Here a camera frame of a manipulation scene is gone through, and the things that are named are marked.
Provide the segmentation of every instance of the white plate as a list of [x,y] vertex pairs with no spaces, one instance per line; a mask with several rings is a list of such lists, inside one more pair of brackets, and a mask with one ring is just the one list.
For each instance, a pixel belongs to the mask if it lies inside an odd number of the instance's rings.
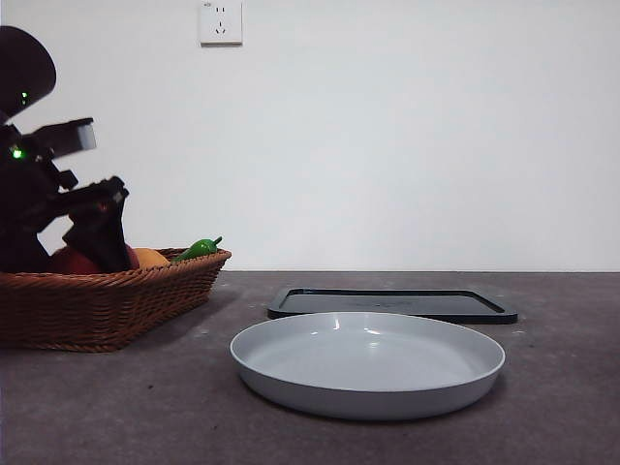
[[506,358],[472,329],[374,312],[316,313],[238,333],[231,354],[254,391],[342,419],[416,419],[485,395]]

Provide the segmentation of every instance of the red fruit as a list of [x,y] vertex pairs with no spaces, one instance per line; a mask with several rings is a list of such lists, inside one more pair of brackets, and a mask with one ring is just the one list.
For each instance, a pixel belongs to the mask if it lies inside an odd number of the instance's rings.
[[[129,262],[131,264],[130,269],[137,269],[140,267],[138,262],[138,256],[134,249],[125,244],[127,248],[127,254],[129,255]],[[103,271],[90,259],[83,256],[76,249],[66,246],[62,249],[58,249],[49,258],[49,266],[47,267],[49,273],[60,274],[97,274],[103,273]]]
[[127,255],[129,255],[129,263],[131,264],[130,269],[140,268],[140,262],[138,261],[138,256],[136,255],[136,252],[134,252],[134,249],[127,244],[125,244],[125,247],[127,248]]

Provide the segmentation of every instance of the black tray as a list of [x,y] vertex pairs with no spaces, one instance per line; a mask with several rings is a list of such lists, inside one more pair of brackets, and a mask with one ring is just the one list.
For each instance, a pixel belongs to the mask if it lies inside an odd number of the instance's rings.
[[517,313],[473,291],[283,289],[267,307],[269,318],[322,312],[382,312],[450,323],[509,324]]

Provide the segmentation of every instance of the brown basket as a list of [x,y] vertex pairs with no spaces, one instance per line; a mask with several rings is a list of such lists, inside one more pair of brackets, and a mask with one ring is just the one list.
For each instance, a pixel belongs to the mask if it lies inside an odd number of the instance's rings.
[[[184,249],[161,249],[171,259]],[[0,272],[0,347],[111,352],[208,300],[226,250],[109,274]]]

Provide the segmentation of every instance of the electrical outlet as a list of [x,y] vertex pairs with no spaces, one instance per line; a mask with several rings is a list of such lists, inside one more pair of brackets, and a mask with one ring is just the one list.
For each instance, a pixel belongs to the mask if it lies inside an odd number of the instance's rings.
[[241,0],[216,0],[201,5],[201,44],[242,44]]

